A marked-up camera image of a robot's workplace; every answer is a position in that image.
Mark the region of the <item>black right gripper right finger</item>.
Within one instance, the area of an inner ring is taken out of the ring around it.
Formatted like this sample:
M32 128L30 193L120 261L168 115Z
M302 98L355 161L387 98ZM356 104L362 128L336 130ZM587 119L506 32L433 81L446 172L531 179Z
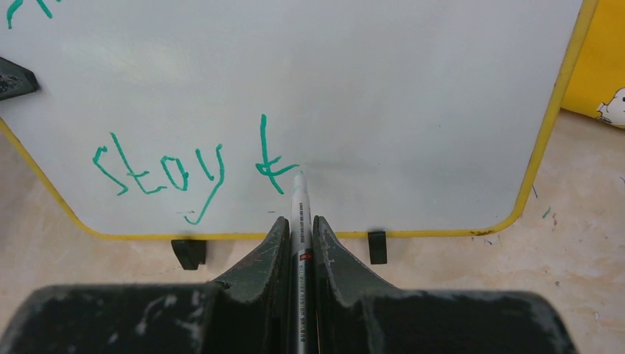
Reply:
M322 353L575 353L554 307L525 291L405 290L313 221Z

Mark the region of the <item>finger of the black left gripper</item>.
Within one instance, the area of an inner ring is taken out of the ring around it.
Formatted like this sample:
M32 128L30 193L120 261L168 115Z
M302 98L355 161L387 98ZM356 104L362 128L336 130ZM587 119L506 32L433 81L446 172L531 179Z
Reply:
M40 90L40 85L32 71L5 58L0 58L0 62L1 101L31 94Z

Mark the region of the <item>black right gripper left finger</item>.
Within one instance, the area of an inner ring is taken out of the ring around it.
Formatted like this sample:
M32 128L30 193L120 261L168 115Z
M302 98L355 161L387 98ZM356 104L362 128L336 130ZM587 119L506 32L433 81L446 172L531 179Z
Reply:
M282 353L289 223L209 282L50 285L1 337L3 353Z

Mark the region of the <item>white marker pen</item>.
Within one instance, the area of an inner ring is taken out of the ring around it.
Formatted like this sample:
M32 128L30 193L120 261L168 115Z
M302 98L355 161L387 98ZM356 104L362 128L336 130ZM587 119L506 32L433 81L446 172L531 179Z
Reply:
M301 171L293 180L290 247L288 352L317 353L312 218L307 181Z

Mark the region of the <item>yellow-framed whiteboard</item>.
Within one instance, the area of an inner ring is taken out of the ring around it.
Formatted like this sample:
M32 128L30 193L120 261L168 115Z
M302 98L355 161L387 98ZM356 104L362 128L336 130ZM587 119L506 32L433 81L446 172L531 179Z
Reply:
M1 129L82 229L343 237L523 213L595 1L3 1Z

